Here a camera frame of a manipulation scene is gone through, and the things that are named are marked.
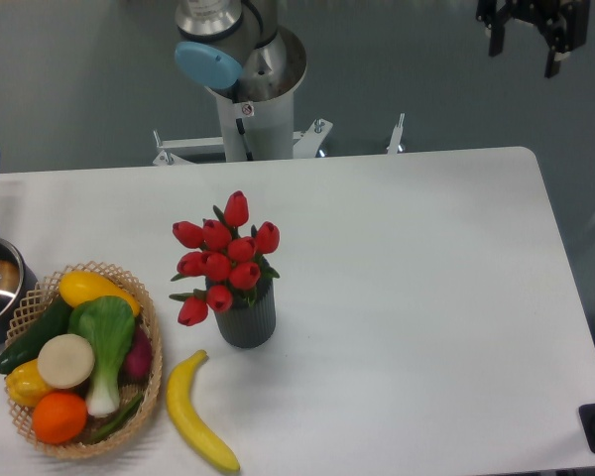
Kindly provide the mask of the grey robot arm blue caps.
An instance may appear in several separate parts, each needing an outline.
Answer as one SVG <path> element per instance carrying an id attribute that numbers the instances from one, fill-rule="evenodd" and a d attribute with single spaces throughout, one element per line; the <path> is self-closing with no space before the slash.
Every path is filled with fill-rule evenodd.
<path id="1" fill-rule="evenodd" d="M 587 40 L 588 1 L 479 1 L 475 18 L 486 28 L 488 54 L 504 48 L 505 26 L 537 28 L 548 52 L 544 75 Z M 230 102 L 262 102 L 294 91 L 306 72 L 301 41 L 278 23 L 275 1 L 180 1 L 175 62 L 184 76 Z"/>

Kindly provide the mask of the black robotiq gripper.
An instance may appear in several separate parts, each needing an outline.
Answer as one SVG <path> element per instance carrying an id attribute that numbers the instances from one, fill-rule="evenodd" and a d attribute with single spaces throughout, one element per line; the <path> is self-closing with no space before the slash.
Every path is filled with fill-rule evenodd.
<path id="1" fill-rule="evenodd" d="M 490 57 L 503 52 L 510 20 L 536 27 L 548 46 L 544 77 L 553 78 L 570 52 L 585 45 L 589 14 L 589 0 L 479 0 L 475 18 L 487 29 Z"/>

